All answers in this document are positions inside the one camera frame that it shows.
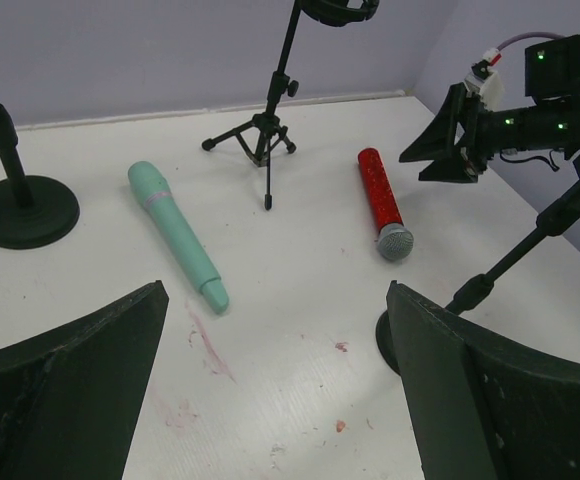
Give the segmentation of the red microphone grey grille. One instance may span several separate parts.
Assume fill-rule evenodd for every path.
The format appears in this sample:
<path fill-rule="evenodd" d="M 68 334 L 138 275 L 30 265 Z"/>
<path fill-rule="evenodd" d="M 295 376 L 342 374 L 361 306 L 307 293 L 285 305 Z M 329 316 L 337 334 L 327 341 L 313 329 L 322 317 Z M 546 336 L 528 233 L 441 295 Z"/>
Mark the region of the red microphone grey grille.
<path fill-rule="evenodd" d="M 377 250 L 389 261 L 401 261 L 412 252 L 414 236 L 404 225 L 380 153 L 368 147 L 359 152 L 357 160 L 378 232 Z"/>

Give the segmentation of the short black round-base stand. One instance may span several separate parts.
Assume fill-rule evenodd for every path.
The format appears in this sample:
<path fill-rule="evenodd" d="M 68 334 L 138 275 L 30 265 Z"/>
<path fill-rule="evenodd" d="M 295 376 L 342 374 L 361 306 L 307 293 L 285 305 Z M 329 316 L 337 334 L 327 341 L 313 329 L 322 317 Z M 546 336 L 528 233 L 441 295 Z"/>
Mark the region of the short black round-base stand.
<path fill-rule="evenodd" d="M 29 250 L 50 245 L 69 234 L 80 217 L 74 192 L 46 176 L 27 175 L 18 153 L 13 120 L 0 103 L 0 247 Z"/>

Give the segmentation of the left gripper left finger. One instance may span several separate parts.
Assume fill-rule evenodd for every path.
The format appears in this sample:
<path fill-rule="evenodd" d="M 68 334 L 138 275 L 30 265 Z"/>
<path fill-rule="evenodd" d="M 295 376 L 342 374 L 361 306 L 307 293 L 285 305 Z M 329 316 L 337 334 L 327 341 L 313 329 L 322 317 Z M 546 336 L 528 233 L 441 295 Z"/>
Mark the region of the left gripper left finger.
<path fill-rule="evenodd" d="M 0 479 L 120 479 L 169 297 L 146 284 L 0 349 Z"/>

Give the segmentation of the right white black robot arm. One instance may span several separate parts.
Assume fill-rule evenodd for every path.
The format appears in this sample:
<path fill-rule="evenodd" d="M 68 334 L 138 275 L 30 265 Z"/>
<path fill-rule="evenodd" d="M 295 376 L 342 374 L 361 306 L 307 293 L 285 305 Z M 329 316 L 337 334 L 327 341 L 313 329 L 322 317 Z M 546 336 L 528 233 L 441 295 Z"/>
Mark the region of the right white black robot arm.
<path fill-rule="evenodd" d="M 420 180 L 474 183 L 501 152 L 557 150 L 571 158 L 580 149 L 580 34 L 526 48 L 527 107 L 495 108 L 503 94 L 494 68 L 500 57 L 488 51 L 451 85 L 434 119 L 401 153 L 402 163 L 427 162 Z"/>

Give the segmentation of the tall black round-base stand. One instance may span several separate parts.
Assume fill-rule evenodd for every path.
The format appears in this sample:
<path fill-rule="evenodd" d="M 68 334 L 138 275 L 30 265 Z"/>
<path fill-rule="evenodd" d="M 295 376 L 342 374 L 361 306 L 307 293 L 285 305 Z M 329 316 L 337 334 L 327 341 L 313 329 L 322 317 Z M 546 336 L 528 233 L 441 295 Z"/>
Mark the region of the tall black round-base stand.
<path fill-rule="evenodd" d="M 580 363 L 580 251 L 562 236 L 524 235 L 532 208 L 499 184 L 489 182 L 484 190 L 483 207 L 460 213 L 440 204 L 451 216 L 433 230 L 440 251 L 417 253 L 396 283 L 445 305 L 456 288 L 494 261 L 499 268 L 495 286 L 466 319 Z"/>

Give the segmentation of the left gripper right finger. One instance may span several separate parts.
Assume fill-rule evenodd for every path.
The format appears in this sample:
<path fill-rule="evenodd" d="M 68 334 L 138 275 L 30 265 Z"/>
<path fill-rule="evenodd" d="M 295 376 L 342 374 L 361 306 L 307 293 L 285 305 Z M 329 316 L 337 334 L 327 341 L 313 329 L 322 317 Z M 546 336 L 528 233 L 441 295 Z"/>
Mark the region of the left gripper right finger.
<path fill-rule="evenodd" d="M 392 282 L 387 312 L 427 479 L 580 479 L 580 363 Z"/>

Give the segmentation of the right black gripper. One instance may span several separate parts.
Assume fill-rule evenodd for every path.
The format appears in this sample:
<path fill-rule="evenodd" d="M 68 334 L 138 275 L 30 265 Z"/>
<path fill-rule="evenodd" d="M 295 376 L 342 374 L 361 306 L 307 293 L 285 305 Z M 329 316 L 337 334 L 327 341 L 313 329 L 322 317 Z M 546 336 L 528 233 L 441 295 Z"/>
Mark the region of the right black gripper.
<path fill-rule="evenodd" d="M 451 85 L 436 116 L 401 153 L 399 162 L 429 161 L 419 173 L 420 181 L 476 183 L 491 157 L 479 150 L 477 141 L 479 122 L 486 113 L 481 98 L 464 83 Z"/>

